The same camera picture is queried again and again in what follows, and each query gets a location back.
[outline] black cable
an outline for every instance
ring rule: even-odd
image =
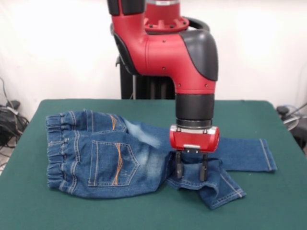
[[[0,164],[0,168],[1,168],[2,166],[6,165],[6,164],[7,164],[7,162],[5,162],[5,163],[3,163],[3,164]]]
[[[2,156],[4,156],[4,157],[8,157],[8,158],[10,158],[10,157],[11,157],[11,156],[6,155],[6,154],[4,154],[4,153],[2,153],[2,152],[0,152],[0,155],[2,155]]]
[[[21,116],[17,111],[14,110],[12,102],[7,97],[5,91],[5,83],[1,77],[0,81],[2,81],[3,93],[7,101],[6,106],[0,105],[0,150],[2,148],[13,149],[18,143],[24,130],[28,126],[29,121],[24,116]],[[15,143],[9,145],[9,143],[11,143],[12,138],[15,138]],[[10,157],[1,152],[0,155],[8,158]]]
[[[295,114],[296,112],[300,111],[302,108],[306,107],[307,106],[307,103],[303,104],[301,107],[297,108],[296,110],[294,110],[293,112],[289,113],[287,116],[286,116],[286,119],[289,118],[291,115]]]

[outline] faded denim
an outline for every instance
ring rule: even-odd
[[[48,186],[85,198],[118,198],[154,192],[167,182],[196,190],[210,209],[246,193],[227,171],[277,170],[262,139],[221,138],[209,155],[206,182],[199,180],[201,156],[184,153],[184,174],[175,176],[169,130],[90,110],[46,119]]]

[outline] orange stitching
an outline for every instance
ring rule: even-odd
[[[116,172],[116,175],[115,175],[115,178],[113,180],[113,185],[118,185],[118,175],[119,175],[119,172],[121,170],[121,168],[123,167],[123,160],[121,158],[121,152],[120,152],[120,144],[119,143],[115,143],[115,146],[118,150],[118,164],[117,164],[117,172]]]
[[[112,119],[112,126],[113,126],[113,129],[112,129],[112,130],[114,130],[114,129],[115,129],[116,122],[117,122],[117,119],[114,118],[114,116],[112,116],[112,115],[110,115],[110,117],[111,117],[111,119]]]

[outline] jeans back pocket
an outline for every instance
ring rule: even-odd
[[[92,141],[89,186],[127,186],[134,177],[139,163],[130,145]]]
[[[105,114],[101,112],[86,111],[87,131],[95,134],[104,134],[113,131],[124,132],[126,126],[124,122],[115,114]]]

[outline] black joint cover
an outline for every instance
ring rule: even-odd
[[[122,63],[124,64],[126,70],[132,75],[139,75],[139,73],[137,72],[137,70],[136,70],[136,68],[133,64],[131,55],[129,53],[129,50],[128,50],[125,42],[116,33],[114,33],[114,39],[115,39],[117,48],[119,50],[120,59],[121,59]]]
[[[118,0],[107,0],[107,6],[109,8],[109,13],[113,16],[119,15],[119,5]]]
[[[145,0],[121,0],[124,15],[145,12]]]
[[[179,33],[197,71],[211,81],[218,79],[218,55],[215,40],[207,30]]]

